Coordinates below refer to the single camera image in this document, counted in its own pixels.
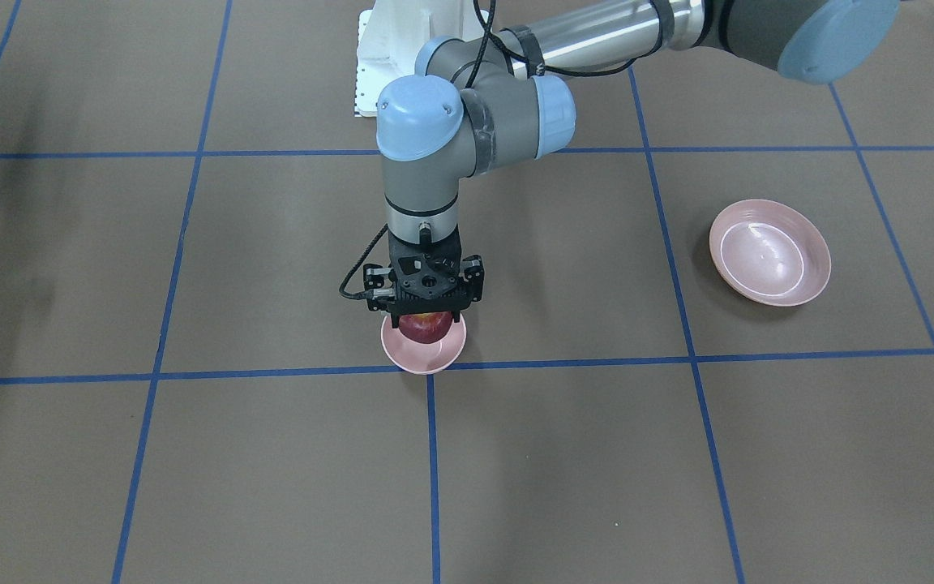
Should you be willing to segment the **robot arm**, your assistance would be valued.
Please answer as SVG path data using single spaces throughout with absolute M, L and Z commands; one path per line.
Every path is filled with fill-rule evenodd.
M 612 76 L 661 49 L 721 49 L 783 78 L 828 84 L 878 47 L 897 1 L 604 1 L 464 41 L 430 38 L 408 76 L 379 92 L 387 266 L 359 260 L 363 291 L 340 293 L 401 316 L 478 302 L 483 265 L 462 254 L 463 178 L 566 148 L 576 126 L 568 78 Z

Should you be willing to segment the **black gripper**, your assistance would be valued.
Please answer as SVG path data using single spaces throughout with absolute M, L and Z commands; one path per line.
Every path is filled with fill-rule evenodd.
M 392 316 L 459 315 L 482 299 L 482 258 L 462 255 L 456 230 L 430 245 L 404 243 L 388 234 L 387 244 L 388 265 L 363 265 L 368 309 Z

